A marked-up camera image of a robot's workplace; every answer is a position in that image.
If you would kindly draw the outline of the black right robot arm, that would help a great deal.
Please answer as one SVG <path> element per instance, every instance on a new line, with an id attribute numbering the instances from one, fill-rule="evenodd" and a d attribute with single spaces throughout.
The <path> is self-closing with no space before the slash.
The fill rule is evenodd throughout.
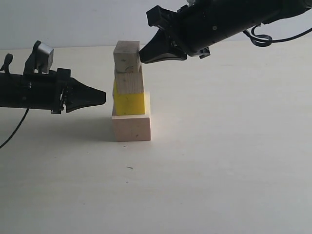
<path id="1" fill-rule="evenodd" d="M 244 33 L 255 46 L 267 47 L 280 40 L 255 34 L 257 27 L 302 15 L 311 8 L 310 0 L 190 0 L 177 11 L 157 5 L 146 15 L 148 25 L 158 31 L 139 57 L 145 64 L 203 59 L 210 55 L 210 46 L 238 33 Z"/>

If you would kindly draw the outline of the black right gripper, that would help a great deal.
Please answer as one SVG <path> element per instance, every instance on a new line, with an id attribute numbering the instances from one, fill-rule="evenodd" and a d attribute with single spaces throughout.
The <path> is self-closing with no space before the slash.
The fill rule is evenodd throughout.
<path id="1" fill-rule="evenodd" d="M 148 25 L 159 29 L 139 51 L 140 61 L 203 59 L 210 46 L 263 23 L 282 8 L 281 0 L 197 0 L 178 13 L 155 6 L 146 16 Z"/>

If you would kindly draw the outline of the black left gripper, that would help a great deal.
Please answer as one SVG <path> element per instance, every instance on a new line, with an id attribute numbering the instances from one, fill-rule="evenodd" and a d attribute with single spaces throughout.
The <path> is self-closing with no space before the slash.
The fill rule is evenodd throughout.
<path id="1" fill-rule="evenodd" d="M 23 75 L 23 106 L 29 109 L 50 110 L 52 114 L 99 106 L 106 103 L 104 91 L 89 87 L 71 78 L 71 70 L 58 68 L 49 73 Z"/>

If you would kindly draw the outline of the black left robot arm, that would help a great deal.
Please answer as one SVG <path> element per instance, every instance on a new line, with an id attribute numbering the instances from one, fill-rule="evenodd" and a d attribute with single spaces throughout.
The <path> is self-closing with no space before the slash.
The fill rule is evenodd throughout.
<path id="1" fill-rule="evenodd" d="M 104 91 L 89 87 L 71 77 L 71 70 L 58 68 L 47 74 L 24 72 L 12 74 L 13 55 L 5 56 L 0 69 L 0 106 L 49 110 L 52 114 L 99 106 L 106 102 Z"/>

